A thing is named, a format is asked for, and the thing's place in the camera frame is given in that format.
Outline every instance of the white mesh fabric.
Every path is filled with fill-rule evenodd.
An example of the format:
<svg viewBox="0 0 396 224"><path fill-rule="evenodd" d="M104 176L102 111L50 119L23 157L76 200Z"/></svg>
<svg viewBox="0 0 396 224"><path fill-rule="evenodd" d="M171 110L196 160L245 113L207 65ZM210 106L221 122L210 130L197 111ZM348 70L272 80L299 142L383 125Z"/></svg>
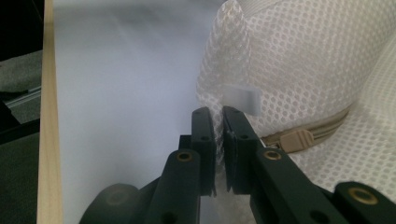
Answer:
<svg viewBox="0 0 396 224"><path fill-rule="evenodd" d="M291 157L325 189L357 180L395 202L396 40L384 48L395 25L394 0L226 2L197 83L198 99L213 116L218 162L223 84L262 90L262 115L247 116L258 136L325 119L363 90L334 136ZM218 201L225 223L254 223L248 197L220 192Z"/></svg>

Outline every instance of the beige zipper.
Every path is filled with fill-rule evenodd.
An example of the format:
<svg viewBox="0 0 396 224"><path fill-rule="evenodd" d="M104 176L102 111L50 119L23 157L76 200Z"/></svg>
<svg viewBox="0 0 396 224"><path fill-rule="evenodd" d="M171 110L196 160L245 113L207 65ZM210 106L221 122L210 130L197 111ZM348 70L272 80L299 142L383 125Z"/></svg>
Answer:
<svg viewBox="0 0 396 224"><path fill-rule="evenodd" d="M343 111L313 123L262 137L267 147L278 147L287 153L308 149L331 137L344 123L350 106Z"/></svg>

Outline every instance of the white tag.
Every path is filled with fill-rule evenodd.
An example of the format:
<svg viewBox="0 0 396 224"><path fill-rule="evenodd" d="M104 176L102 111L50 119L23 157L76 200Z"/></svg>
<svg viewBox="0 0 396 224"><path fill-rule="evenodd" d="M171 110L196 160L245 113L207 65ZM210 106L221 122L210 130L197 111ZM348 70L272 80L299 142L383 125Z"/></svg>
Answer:
<svg viewBox="0 0 396 224"><path fill-rule="evenodd" d="M262 113L261 94L262 91L254 87L224 85L222 103L249 115L259 116Z"/></svg>

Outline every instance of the white tabletop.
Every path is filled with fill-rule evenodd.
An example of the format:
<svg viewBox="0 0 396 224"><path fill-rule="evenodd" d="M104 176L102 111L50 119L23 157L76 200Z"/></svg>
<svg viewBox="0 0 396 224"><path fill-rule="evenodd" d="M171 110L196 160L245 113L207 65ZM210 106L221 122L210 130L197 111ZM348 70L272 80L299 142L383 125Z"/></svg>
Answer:
<svg viewBox="0 0 396 224"><path fill-rule="evenodd" d="M64 223L115 183L161 175L198 108L220 1L54 0ZM215 223L204 198L201 223Z"/></svg>

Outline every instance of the honeycomb mesh texture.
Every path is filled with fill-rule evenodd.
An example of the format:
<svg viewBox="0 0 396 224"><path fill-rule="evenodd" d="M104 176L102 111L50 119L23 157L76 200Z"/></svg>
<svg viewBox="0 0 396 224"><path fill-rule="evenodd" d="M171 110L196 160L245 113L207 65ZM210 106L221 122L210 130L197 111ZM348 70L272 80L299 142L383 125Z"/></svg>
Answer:
<svg viewBox="0 0 396 224"><path fill-rule="evenodd" d="M352 105L324 143L291 158L317 185L368 184L396 202L396 1L229 0L215 18L197 97L218 143L224 223L255 223L247 196L225 190L222 85L262 90L258 136L325 119Z"/></svg>

